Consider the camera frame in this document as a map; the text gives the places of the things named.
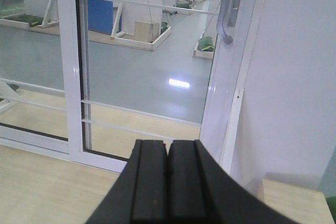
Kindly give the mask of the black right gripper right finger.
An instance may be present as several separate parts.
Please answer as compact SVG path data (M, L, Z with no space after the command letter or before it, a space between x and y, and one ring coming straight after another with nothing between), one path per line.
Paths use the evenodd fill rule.
M169 155L169 223L293 223L236 183L199 140Z

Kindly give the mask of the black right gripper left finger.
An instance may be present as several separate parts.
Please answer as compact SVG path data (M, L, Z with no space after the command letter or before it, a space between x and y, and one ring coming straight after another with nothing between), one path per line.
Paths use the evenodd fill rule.
M167 152L163 141L136 140L118 179L87 223L166 223Z

